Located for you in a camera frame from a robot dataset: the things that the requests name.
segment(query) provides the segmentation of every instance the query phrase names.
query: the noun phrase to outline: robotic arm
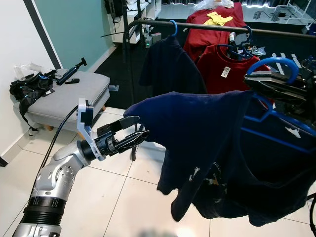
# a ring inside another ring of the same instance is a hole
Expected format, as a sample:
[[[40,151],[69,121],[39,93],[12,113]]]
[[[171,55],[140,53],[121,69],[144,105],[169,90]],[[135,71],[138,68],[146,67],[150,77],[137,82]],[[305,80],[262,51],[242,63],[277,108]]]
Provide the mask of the robotic arm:
[[[32,190],[24,216],[13,237],[59,237],[64,208],[79,170],[94,159],[122,153],[142,143],[149,131],[134,132],[123,140],[114,138],[117,131],[139,123],[137,116],[125,117],[93,132],[91,129],[93,104],[80,98],[78,106],[78,131],[85,140],[73,142],[58,150],[51,162],[42,168]]]

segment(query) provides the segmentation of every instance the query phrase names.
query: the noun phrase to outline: teal wall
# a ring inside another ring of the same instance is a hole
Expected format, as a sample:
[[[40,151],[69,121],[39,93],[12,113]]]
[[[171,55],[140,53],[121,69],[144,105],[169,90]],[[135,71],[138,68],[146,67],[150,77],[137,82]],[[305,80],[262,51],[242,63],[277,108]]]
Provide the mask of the teal wall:
[[[35,0],[51,41],[64,68],[80,62],[91,67],[113,44],[104,0]]]

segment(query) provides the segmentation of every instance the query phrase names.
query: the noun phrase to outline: white clothing tag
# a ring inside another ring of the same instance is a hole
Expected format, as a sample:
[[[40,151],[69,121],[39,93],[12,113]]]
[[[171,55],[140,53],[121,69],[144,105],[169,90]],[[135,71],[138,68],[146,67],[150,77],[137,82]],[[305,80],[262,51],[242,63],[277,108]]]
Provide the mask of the white clothing tag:
[[[300,62],[297,60],[295,54],[292,54],[292,58],[293,58],[294,63],[296,63],[296,65],[297,65],[299,68],[302,68],[302,66],[301,66]]]
[[[231,70],[231,68],[225,67],[223,72],[222,72],[222,74],[221,74],[221,76],[226,78],[230,70]]]
[[[292,133],[297,138],[301,138],[301,135],[299,134],[298,129],[292,129],[292,128],[288,128],[288,127],[285,127],[285,129],[288,130],[290,133]]]
[[[286,58],[284,53],[280,53],[282,58]]]
[[[272,57],[276,58],[276,57],[277,57],[276,53],[273,53],[273,54],[272,54]],[[282,67],[281,67],[281,64],[280,64],[280,63],[276,63],[276,66],[277,66],[278,71],[279,71],[282,75],[285,75],[285,74],[284,74],[284,71],[283,71],[283,69],[282,69]]]

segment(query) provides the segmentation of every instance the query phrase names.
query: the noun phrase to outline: black object on shelf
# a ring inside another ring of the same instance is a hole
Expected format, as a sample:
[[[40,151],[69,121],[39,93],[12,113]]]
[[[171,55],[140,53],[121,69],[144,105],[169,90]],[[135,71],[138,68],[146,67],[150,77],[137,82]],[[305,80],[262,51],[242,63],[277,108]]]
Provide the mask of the black object on shelf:
[[[65,84],[76,84],[79,83],[80,79],[79,78],[72,78],[71,81],[65,82]]]
[[[87,66],[87,63],[84,58],[81,58],[81,62],[76,64],[73,68],[70,68],[57,82],[57,85],[62,85],[67,79],[69,79],[81,65]]]

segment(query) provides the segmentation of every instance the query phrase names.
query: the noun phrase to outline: black bag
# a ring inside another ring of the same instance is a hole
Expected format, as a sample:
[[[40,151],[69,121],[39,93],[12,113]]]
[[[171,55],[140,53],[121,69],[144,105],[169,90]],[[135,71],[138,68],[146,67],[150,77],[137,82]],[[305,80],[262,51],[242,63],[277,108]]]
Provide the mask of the black bag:
[[[29,122],[25,118],[25,113],[28,108],[52,87],[53,80],[50,77],[44,76],[42,73],[38,73],[34,77],[30,75],[26,77],[26,80],[16,80],[11,83],[10,94],[13,95],[15,99],[20,100],[20,114],[28,125]],[[30,129],[32,129],[32,131],[38,131],[32,126],[30,126]]]
[[[105,0],[105,8],[112,18],[121,17],[123,15],[122,0]]]

